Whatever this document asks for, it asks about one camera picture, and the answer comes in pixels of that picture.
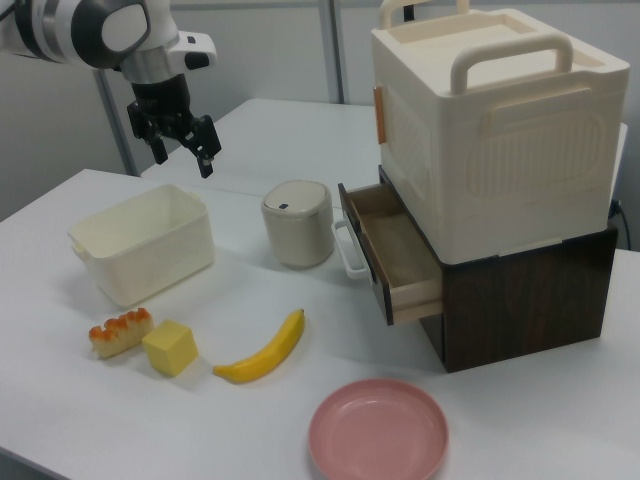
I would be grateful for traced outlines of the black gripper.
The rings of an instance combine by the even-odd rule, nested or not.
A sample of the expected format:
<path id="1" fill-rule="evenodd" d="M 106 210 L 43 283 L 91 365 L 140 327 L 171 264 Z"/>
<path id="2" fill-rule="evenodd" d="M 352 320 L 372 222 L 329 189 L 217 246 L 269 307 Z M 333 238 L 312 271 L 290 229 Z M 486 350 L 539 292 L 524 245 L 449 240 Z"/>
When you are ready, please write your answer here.
<path id="1" fill-rule="evenodd" d="M 168 154 L 155 118 L 177 120 L 179 141 L 196 158 L 203 179 L 213 173 L 213 159 L 222 146 L 209 115 L 195 117 L 190 111 L 191 96 L 184 74 L 152 84 L 132 84 L 135 102 L 127 106 L 131 129 L 135 138 L 143 140 L 151 149 L 155 163 L 163 164 Z"/>

